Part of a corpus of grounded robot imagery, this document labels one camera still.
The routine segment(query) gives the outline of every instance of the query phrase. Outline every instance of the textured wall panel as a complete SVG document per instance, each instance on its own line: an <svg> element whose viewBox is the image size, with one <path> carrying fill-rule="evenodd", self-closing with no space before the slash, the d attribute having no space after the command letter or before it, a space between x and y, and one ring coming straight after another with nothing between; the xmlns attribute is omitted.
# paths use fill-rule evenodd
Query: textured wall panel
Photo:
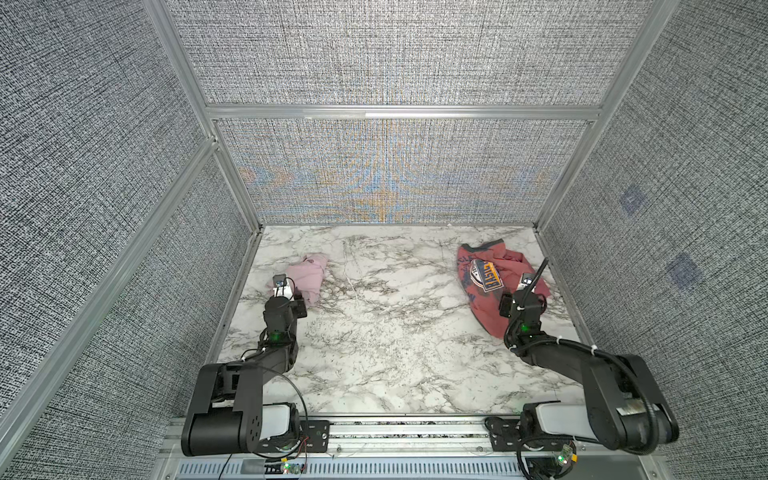
<svg viewBox="0 0 768 480"><path fill-rule="evenodd" d="M544 232L601 347L650 365L675 478L765 478L768 3L684 0Z"/></svg>
<svg viewBox="0 0 768 480"><path fill-rule="evenodd" d="M267 223L532 222L582 121L227 120Z"/></svg>
<svg viewBox="0 0 768 480"><path fill-rule="evenodd" d="M168 0L212 102L597 104L651 0Z"/></svg>
<svg viewBox="0 0 768 480"><path fill-rule="evenodd" d="M138 0L0 11L2 414L202 134Z"/></svg>
<svg viewBox="0 0 768 480"><path fill-rule="evenodd" d="M208 161L2 477L145 479L183 415L249 230Z"/></svg>

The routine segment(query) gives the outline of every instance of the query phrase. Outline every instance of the shirt logo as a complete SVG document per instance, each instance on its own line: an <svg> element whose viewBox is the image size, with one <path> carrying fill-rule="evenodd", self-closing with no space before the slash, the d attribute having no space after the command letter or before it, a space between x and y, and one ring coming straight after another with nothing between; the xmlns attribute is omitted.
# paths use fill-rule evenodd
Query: shirt logo
<svg viewBox="0 0 768 480"><path fill-rule="evenodd" d="M469 276L475 285L482 287L483 291L490 292L502 288L504 283L496 271L496 267L491 262L484 260L473 260L469 268Z"/></svg>

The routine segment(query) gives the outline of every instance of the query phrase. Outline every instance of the marble tabletop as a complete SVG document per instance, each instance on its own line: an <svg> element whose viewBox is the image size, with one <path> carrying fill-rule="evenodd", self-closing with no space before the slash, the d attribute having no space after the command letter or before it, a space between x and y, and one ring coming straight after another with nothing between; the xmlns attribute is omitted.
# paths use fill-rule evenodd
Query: marble tabletop
<svg viewBox="0 0 768 480"><path fill-rule="evenodd" d="M272 275L308 253L328 256L319 304L298 320L300 351L287 374L311 413L513 413L526 402L577 399L581 387L529 366L483 330L458 281L456 252L498 238L534 267L543 260L528 227L267 227L220 361L258 343ZM578 339L551 287L547 333ZM288 382L264 402L297 400Z"/></svg>

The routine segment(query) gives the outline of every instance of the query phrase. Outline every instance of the folded pink garment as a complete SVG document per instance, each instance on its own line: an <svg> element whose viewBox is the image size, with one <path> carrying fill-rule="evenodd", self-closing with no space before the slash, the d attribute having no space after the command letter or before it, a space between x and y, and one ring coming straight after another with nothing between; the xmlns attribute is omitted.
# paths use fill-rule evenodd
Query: folded pink garment
<svg viewBox="0 0 768 480"><path fill-rule="evenodd" d="M295 283L296 288L304 295L307 306L317 303L317 299L320 297L320 285L326 276L327 263L328 259L325 255L312 253L305 255L301 263L286 268L286 276L293 280L292 286ZM272 288L274 288L272 282L270 281L267 286L272 293Z"/></svg>

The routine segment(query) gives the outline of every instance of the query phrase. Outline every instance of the clothing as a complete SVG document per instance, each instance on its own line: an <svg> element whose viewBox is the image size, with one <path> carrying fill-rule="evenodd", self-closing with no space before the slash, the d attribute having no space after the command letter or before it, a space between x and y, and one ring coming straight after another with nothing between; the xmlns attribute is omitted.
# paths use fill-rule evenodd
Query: clothing
<svg viewBox="0 0 768 480"><path fill-rule="evenodd" d="M327 264L328 258L325 255L313 253L305 255L301 263L286 268L285 274L290 278L288 281L291 283L291 287L296 285L296 288L304 295L304 303L307 306L317 303L320 297L320 285L326 276ZM267 286L270 288L270 292L274 288L272 282L269 282Z"/></svg>
<svg viewBox="0 0 768 480"><path fill-rule="evenodd" d="M483 243L477 248L465 243L458 248L458 279L469 297L472 313L486 332L499 339L509 322L498 314L502 292L517 290L523 273L535 271L522 253L506 250L503 240ZM534 292L551 295L544 280L536 283Z"/></svg>

